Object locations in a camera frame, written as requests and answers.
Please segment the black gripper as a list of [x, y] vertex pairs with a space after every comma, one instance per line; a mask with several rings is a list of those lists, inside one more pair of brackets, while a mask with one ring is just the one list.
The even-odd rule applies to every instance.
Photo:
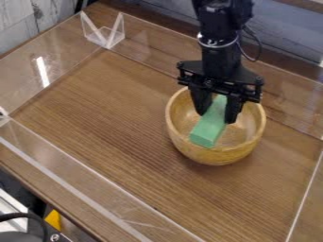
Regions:
[[201, 60], [177, 64], [178, 83], [189, 87], [197, 113], [205, 115], [213, 94], [227, 96], [225, 122], [234, 124], [247, 101], [261, 102], [265, 79], [243, 66], [243, 52], [234, 43], [225, 48], [202, 47]]

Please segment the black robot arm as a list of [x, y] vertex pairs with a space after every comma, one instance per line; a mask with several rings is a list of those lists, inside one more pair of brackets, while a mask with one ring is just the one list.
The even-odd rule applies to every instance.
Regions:
[[253, 18], [253, 0], [193, 0], [199, 20], [198, 44], [202, 60], [183, 60], [177, 64], [178, 83], [187, 86], [197, 113], [205, 115], [213, 94], [225, 95], [223, 121], [233, 124], [246, 102], [259, 103], [265, 79], [243, 66], [251, 59], [242, 48], [242, 32], [254, 35], [247, 26]]

